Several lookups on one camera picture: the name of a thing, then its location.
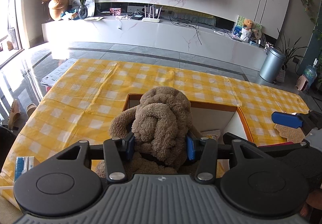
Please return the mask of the toast shaped plush cushion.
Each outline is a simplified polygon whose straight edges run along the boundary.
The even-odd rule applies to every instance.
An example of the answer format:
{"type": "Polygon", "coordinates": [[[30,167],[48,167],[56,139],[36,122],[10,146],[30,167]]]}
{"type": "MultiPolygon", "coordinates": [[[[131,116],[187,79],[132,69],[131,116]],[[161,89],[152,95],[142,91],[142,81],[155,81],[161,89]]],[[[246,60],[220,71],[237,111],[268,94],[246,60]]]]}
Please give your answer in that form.
{"type": "Polygon", "coordinates": [[[278,131],[282,138],[285,138],[287,142],[300,143],[306,137],[300,128],[291,128],[280,124],[275,125],[275,129],[278,131]]]}

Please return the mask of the brown plush knotted toy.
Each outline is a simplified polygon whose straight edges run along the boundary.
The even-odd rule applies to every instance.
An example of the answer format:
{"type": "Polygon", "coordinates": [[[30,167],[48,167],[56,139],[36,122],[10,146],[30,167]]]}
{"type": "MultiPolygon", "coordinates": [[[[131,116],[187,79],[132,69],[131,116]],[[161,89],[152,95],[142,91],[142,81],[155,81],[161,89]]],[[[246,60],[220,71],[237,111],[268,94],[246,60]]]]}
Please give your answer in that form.
{"type": "Polygon", "coordinates": [[[193,125],[190,101],[184,93],[158,86],[143,94],[140,103],[111,122],[110,137],[135,137],[134,155],[124,164],[128,178],[134,174],[176,174],[187,160],[185,137],[202,134],[193,125]]]}

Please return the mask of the pink small heater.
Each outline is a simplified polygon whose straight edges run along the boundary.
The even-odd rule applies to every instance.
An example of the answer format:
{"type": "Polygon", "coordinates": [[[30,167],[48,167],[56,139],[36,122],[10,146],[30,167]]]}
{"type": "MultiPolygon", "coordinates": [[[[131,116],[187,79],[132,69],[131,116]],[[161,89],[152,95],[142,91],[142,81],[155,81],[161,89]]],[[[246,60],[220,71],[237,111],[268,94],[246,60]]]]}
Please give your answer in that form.
{"type": "Polygon", "coordinates": [[[296,87],[298,91],[305,91],[308,87],[308,78],[305,75],[301,75],[296,82],[296,87]]]}

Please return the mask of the woven basket bag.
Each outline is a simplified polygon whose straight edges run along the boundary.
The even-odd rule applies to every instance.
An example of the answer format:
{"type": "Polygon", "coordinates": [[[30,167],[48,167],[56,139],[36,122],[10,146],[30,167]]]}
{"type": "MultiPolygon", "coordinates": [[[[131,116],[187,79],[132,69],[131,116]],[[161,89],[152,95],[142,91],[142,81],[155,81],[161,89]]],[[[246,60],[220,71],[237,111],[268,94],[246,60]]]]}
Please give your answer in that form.
{"type": "Polygon", "coordinates": [[[286,74],[287,67],[285,64],[282,65],[277,77],[276,77],[276,82],[278,83],[284,83],[285,81],[285,74],[286,74]]]}

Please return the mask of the blue water jug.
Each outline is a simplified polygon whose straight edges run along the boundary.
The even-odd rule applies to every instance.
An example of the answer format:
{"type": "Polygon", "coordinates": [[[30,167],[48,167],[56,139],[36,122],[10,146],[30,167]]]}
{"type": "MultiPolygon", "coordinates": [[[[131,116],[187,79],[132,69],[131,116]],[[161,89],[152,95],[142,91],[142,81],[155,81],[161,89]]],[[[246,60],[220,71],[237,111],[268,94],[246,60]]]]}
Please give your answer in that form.
{"type": "Polygon", "coordinates": [[[318,64],[318,59],[315,58],[313,64],[307,65],[306,68],[304,69],[303,75],[308,80],[308,86],[307,86],[308,88],[311,87],[311,85],[313,84],[313,82],[317,77],[317,64],[318,64]]]}

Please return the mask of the grey metal trash can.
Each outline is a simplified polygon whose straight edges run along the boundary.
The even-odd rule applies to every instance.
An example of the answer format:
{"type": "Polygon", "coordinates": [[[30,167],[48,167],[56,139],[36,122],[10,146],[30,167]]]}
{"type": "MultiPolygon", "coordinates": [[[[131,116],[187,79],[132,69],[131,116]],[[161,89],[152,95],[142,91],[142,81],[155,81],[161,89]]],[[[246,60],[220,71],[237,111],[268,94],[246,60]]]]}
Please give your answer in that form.
{"type": "Polygon", "coordinates": [[[259,76],[262,77],[263,80],[272,83],[280,72],[285,59],[286,56],[283,53],[275,48],[269,48],[267,50],[266,59],[260,69],[259,76]]]}

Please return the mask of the yellow checkered tablecloth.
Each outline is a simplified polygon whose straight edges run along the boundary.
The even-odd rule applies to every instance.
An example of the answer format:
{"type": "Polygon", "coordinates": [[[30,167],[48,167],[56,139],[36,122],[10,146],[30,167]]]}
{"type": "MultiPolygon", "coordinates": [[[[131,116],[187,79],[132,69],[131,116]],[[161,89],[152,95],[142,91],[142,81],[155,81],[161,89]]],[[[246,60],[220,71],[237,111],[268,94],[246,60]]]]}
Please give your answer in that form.
{"type": "Polygon", "coordinates": [[[1,196],[15,203],[12,184],[18,156],[44,161],[82,139],[102,143],[127,96],[157,86],[171,86],[192,101],[240,107],[257,145],[282,142],[271,120],[273,112],[309,110],[296,94],[238,79],[173,67],[80,59],[44,96],[16,137],[1,171],[1,196]]]}

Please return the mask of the green potted floor plant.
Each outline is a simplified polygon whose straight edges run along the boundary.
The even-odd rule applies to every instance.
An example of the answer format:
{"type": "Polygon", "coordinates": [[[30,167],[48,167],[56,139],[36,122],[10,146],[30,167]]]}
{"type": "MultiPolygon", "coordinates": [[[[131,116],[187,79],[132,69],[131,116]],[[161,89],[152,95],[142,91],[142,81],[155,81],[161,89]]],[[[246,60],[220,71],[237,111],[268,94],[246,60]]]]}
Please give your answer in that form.
{"type": "Polygon", "coordinates": [[[285,69],[288,68],[289,61],[293,58],[303,59],[303,55],[297,54],[300,49],[306,49],[307,46],[298,46],[301,37],[299,37],[293,44],[290,43],[290,39],[286,39],[285,34],[282,30],[277,29],[278,39],[281,42],[281,46],[277,46],[277,50],[285,56],[283,66],[285,69]]]}

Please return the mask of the white marble tv console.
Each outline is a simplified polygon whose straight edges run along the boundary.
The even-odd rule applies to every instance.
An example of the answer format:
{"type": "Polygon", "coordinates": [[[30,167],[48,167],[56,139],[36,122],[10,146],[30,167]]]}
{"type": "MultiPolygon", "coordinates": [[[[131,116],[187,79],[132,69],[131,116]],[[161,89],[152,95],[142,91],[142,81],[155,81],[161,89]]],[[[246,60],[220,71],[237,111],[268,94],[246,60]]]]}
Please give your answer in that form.
{"type": "Polygon", "coordinates": [[[46,42],[101,42],[160,48],[260,70],[266,53],[212,29],[107,17],[99,21],[52,21],[41,26],[46,42]]]}

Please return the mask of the green picture book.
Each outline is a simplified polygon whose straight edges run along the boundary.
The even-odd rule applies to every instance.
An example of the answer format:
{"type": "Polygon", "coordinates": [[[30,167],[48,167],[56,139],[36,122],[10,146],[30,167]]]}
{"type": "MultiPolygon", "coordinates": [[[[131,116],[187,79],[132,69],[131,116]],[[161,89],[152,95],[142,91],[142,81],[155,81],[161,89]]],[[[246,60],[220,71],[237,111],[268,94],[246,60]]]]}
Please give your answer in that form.
{"type": "Polygon", "coordinates": [[[250,41],[260,40],[262,36],[262,33],[261,33],[262,25],[253,21],[254,22],[253,30],[247,31],[246,29],[243,28],[244,19],[245,17],[243,16],[237,17],[234,27],[232,29],[232,34],[235,37],[236,36],[239,37],[239,39],[242,42],[249,43],[250,41]]]}

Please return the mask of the blue white small carton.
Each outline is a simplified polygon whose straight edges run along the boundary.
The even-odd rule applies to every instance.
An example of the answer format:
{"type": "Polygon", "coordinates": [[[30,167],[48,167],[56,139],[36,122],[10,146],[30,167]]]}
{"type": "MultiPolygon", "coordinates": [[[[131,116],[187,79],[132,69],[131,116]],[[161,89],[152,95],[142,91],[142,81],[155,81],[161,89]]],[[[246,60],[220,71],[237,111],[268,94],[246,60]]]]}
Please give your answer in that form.
{"type": "Polygon", "coordinates": [[[35,167],[39,161],[34,156],[19,156],[16,158],[14,181],[22,174],[35,167]]]}

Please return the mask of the hanging green vine plant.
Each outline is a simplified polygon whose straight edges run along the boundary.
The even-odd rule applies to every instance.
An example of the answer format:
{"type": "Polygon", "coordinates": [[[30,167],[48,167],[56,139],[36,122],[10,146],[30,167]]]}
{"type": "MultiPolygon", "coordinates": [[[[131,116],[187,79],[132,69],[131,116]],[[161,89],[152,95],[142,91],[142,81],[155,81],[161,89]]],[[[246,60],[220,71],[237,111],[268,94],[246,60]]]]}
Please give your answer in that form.
{"type": "Polygon", "coordinates": [[[317,35],[318,41],[321,40],[321,30],[319,29],[319,17],[314,10],[314,0],[301,0],[304,12],[308,15],[310,21],[314,24],[313,33],[317,35]]]}

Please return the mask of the white wifi router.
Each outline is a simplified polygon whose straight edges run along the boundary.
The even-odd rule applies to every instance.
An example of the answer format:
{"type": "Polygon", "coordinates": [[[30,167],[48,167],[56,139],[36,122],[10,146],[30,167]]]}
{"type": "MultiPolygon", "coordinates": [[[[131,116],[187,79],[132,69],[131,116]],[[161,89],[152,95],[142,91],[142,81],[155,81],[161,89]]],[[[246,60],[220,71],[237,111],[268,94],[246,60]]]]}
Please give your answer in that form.
{"type": "Polygon", "coordinates": [[[144,7],[144,16],[141,20],[143,22],[159,23],[161,10],[162,7],[157,8],[154,5],[150,6],[149,10],[147,10],[147,8],[144,7]]]}

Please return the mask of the small pink photo card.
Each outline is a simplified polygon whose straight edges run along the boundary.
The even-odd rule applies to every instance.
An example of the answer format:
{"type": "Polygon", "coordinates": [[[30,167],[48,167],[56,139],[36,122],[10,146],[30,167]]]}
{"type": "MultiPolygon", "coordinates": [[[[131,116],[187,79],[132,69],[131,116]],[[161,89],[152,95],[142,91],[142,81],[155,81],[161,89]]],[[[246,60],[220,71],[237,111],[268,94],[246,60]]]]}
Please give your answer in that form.
{"type": "Polygon", "coordinates": [[[109,8],[109,14],[111,15],[111,16],[120,16],[121,15],[121,8],[114,8],[114,7],[112,7],[112,8],[109,8]]]}

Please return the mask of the orange round gourd vase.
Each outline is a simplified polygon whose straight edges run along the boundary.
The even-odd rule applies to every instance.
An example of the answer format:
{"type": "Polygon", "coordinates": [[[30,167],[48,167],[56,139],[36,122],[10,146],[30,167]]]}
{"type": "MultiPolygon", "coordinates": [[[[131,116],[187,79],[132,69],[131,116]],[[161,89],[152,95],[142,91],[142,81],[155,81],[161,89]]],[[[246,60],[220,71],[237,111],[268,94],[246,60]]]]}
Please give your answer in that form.
{"type": "Polygon", "coordinates": [[[48,4],[49,14],[54,21],[61,19],[61,13],[68,8],[68,0],[51,0],[48,4]]]}

